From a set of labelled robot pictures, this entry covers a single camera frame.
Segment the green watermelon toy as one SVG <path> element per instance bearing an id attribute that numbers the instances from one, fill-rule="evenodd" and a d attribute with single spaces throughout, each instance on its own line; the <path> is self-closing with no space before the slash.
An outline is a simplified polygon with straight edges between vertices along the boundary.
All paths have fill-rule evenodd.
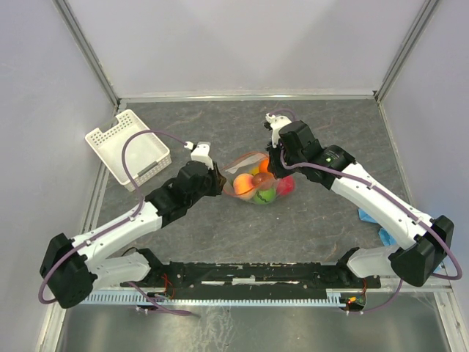
<path id="1" fill-rule="evenodd" d="M 266 205 L 273 202 L 276 198 L 276 190 L 271 187 L 267 190 L 258 190 L 252 200 L 259 205 Z"/>

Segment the white plastic basket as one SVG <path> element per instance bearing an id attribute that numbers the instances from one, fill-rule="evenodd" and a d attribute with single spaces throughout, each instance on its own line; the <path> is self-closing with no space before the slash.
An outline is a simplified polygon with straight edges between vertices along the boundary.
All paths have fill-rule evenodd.
<path id="1" fill-rule="evenodd" d="M 107 131 L 94 129 L 85 136 L 88 145 L 128 191 L 135 190 L 124 168 L 141 186 L 171 164 L 170 149 L 153 133 L 131 136 L 149 127 L 130 109 L 117 116 L 116 125 Z"/>

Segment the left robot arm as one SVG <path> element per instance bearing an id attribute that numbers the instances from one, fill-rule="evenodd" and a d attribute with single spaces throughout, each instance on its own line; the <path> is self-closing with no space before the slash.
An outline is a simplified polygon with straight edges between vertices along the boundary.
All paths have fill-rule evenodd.
<path id="1" fill-rule="evenodd" d="M 149 251 L 140 250 L 128 259 L 113 257 L 113 253 L 182 218 L 202 197 L 221 195 L 225 183 L 218 167 L 189 161 L 176 177 L 151 191 L 127 213 L 74 238 L 63 233 L 54 236 L 40 266 L 40 302 L 56 302 L 69 309 L 102 286 L 140 281 L 156 285 L 162 268 Z"/>

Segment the orange toy fruit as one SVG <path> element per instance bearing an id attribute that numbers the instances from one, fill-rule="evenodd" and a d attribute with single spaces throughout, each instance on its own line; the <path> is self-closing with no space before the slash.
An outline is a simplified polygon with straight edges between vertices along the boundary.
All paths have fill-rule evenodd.
<path id="1" fill-rule="evenodd" d="M 269 166 L 269 158 L 263 159 L 258 166 L 259 173 L 269 173 L 268 166 Z"/>

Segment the blue patterned cloth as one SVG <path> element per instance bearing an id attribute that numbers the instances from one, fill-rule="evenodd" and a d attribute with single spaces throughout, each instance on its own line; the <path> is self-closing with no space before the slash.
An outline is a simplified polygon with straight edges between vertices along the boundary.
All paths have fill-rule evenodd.
<path id="1" fill-rule="evenodd" d="M 364 221 L 366 223 L 378 224 L 378 222 L 375 219 L 373 219 L 368 213 L 366 213 L 364 210 L 360 208 L 358 209 L 358 217 L 361 221 Z M 395 238 L 384 227 L 381 227 L 379 229 L 378 235 L 384 246 L 397 245 Z"/>

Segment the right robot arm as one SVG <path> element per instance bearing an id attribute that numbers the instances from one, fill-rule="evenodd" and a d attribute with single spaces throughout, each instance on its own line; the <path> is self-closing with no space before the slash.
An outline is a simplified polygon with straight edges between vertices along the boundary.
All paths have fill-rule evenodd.
<path id="1" fill-rule="evenodd" d="M 352 287 L 368 276 L 397 276 L 423 286 L 449 256 L 454 223 L 407 204 L 377 182 L 355 158 L 337 145 L 323 147 L 304 122 L 267 115 L 271 132 L 268 171 L 283 179 L 295 172 L 351 201 L 395 240 L 391 246 L 353 249 L 336 269 L 342 285 Z"/>

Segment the red apple toy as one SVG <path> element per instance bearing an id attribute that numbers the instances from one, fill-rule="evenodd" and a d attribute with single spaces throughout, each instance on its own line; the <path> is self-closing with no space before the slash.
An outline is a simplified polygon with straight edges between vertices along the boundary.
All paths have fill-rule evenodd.
<path id="1" fill-rule="evenodd" d="M 276 187 L 276 194 L 279 197 L 284 197 L 291 194 L 295 190 L 295 180 L 293 176 L 287 176 L 279 180 Z"/>

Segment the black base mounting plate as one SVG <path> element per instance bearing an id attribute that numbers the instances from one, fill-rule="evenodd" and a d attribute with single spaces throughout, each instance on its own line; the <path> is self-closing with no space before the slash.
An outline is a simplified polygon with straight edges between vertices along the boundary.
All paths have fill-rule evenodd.
<path id="1" fill-rule="evenodd" d="M 377 289 L 378 277 L 361 279 L 345 265 L 309 263 L 181 263 L 150 272 L 136 285 L 168 290 L 171 298 L 324 298 L 326 290 Z"/>

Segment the brown toy fruit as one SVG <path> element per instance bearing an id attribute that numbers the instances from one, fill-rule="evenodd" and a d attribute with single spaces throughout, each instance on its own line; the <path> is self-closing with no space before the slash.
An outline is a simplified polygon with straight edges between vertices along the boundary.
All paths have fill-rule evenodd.
<path id="1" fill-rule="evenodd" d="M 260 191 L 268 190 L 273 186 L 274 177 L 269 172 L 259 172 L 252 178 L 253 186 Z"/>

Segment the peach toy fruit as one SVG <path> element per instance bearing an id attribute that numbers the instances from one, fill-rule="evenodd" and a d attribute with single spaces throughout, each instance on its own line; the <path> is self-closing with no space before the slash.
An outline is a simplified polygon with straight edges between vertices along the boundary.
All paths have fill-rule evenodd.
<path id="1" fill-rule="evenodd" d="M 233 189 L 238 197 L 249 199 L 255 194 L 253 178 L 254 176 L 249 173 L 242 173 L 234 179 Z"/>

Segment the clear zip top bag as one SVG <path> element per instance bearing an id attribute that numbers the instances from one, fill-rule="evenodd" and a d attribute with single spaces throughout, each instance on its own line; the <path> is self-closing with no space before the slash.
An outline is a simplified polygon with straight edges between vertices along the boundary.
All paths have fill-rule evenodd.
<path id="1" fill-rule="evenodd" d="M 233 197 L 233 198 L 236 198 L 236 199 L 240 199 L 244 202 L 249 202 L 249 203 L 252 203 L 252 204 L 256 204 L 252 200 L 253 197 L 251 197 L 249 199 L 243 198 L 243 197 L 238 197 L 235 194 L 235 191 L 233 189 L 233 181 L 235 180 L 235 178 L 238 175 L 240 175 L 242 173 L 251 174 L 250 171 L 254 167 L 258 167 L 259 163 L 265 158 L 269 158 L 268 154 L 266 154 L 266 153 L 250 152 L 250 153 L 247 153 L 245 155 L 242 155 L 237 160 L 235 160 L 235 161 L 231 162 L 229 165 L 225 166 L 221 171 L 222 175 L 226 178 L 226 184 L 224 185 L 223 192 L 227 196 L 230 196 L 230 197 Z M 276 190 L 276 187 L 278 185 L 279 180 L 280 179 L 274 178 L 272 187 L 274 187 L 275 190 Z M 276 195 L 276 198 L 273 202 L 275 202 L 276 200 L 280 200 L 281 198 L 283 198 L 283 197 L 279 197 L 278 195 Z"/>

